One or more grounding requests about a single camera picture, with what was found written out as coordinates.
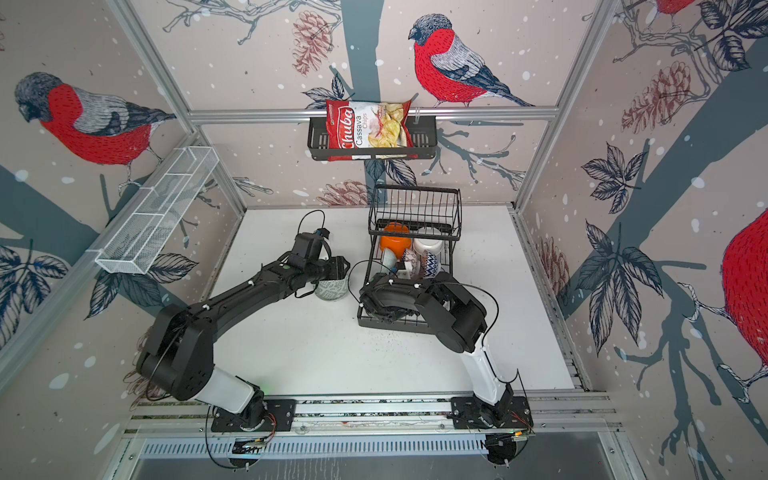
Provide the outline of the white ceramic bowl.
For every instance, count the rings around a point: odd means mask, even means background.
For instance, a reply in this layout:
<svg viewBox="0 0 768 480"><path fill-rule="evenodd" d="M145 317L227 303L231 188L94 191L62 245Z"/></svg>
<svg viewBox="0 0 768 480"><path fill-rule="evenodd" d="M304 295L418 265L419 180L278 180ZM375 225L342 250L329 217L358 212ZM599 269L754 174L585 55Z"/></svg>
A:
<svg viewBox="0 0 768 480"><path fill-rule="evenodd" d="M444 250L444 245L443 239L417 237L413 240L414 251L422 256L427 254L438 256Z"/></svg>

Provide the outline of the green patterned bowl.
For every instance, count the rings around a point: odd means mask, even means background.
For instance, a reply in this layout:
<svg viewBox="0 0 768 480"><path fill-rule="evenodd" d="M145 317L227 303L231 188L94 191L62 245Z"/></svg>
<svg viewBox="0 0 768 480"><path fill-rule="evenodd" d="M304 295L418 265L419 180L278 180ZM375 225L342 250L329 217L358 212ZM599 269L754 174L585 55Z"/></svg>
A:
<svg viewBox="0 0 768 480"><path fill-rule="evenodd" d="M323 301L336 301L348 294L348 280L328 279L319 281L314 295Z"/></svg>

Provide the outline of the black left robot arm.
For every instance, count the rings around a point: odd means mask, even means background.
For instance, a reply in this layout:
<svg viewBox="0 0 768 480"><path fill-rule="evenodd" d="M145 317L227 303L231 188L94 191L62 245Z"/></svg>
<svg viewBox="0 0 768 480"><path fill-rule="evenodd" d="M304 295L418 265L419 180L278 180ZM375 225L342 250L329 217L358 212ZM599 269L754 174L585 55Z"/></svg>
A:
<svg viewBox="0 0 768 480"><path fill-rule="evenodd" d="M161 309L139 354L137 373L177 400L194 399L260 422L263 392L217 367L214 344L257 311L297 297L306 285L343 279L350 264L332 254L329 237L325 228L300 232L291 250L243 283L206 301Z"/></svg>

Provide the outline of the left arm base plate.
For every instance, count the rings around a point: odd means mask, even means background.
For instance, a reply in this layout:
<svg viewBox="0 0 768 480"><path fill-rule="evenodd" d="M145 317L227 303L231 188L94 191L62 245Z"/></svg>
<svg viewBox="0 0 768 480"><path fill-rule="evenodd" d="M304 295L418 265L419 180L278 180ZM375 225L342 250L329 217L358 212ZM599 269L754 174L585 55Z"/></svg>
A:
<svg viewBox="0 0 768 480"><path fill-rule="evenodd" d="M215 407L211 422L214 433L288 432L292 428L297 401L266 399L249 405L239 414Z"/></svg>

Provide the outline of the pale green glazed bowl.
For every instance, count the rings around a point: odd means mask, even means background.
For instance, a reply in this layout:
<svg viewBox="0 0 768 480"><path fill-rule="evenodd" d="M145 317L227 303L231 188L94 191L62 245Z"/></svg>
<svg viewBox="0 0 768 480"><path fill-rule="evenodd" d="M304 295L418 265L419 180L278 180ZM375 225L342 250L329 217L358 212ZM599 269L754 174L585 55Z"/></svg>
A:
<svg viewBox="0 0 768 480"><path fill-rule="evenodd" d="M396 273L398 271L398 257L388 248L382 250L381 263L391 273Z"/></svg>

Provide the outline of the orange plastic bowl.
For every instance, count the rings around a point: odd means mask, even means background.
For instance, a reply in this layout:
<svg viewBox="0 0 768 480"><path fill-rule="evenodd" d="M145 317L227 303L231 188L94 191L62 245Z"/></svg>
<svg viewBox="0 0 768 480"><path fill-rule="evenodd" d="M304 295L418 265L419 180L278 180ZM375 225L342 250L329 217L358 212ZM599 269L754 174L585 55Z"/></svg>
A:
<svg viewBox="0 0 768 480"><path fill-rule="evenodd" d="M408 237L409 228L400 222L389 222L383 232L384 235L379 240L380 249L389 250L396 258L401 259L412 246L412 239Z"/></svg>

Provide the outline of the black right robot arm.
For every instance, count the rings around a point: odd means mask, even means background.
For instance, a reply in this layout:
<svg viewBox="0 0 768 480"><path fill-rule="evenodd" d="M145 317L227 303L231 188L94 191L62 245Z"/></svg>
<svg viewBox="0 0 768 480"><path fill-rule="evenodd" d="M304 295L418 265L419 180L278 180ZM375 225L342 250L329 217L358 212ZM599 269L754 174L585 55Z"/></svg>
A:
<svg viewBox="0 0 768 480"><path fill-rule="evenodd" d="M451 399L448 418L456 429L530 431L533 421L526 395L496 373L486 345L487 310L473 292L486 291L457 281L447 272L423 280L377 273L359 291L365 313L382 321L419 314L437 340L458 354L472 384L472 394Z"/></svg>

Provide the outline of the red patterned bowl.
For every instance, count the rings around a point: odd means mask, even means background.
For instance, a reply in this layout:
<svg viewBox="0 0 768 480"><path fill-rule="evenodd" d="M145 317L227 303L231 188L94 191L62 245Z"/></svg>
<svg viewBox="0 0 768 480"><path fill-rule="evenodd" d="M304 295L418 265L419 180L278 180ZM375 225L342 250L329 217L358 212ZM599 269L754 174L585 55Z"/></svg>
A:
<svg viewBox="0 0 768 480"><path fill-rule="evenodd" d="M426 251L421 257L422 260L422 273L425 279L436 277L442 268L440 257L431 251Z"/></svg>

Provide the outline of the blue patterned bowl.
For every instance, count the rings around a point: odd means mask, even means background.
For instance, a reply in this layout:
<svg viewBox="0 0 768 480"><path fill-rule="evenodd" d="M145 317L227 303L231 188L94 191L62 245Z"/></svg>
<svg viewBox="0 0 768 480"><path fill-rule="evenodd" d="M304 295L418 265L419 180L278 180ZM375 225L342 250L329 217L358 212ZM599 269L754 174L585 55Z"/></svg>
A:
<svg viewBox="0 0 768 480"><path fill-rule="evenodd" d="M404 270L409 279L420 279L423 276L421 256L413 249L406 249L402 260Z"/></svg>

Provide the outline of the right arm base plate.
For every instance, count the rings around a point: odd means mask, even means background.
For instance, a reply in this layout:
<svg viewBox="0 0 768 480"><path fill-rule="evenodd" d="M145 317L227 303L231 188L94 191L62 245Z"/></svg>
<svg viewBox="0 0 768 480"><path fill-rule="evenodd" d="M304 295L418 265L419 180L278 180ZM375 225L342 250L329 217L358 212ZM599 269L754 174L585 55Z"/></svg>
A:
<svg viewBox="0 0 768 480"><path fill-rule="evenodd" d="M528 400L523 396L501 400L497 406L490 406L474 396L453 397L448 418L456 430L528 431L534 424Z"/></svg>

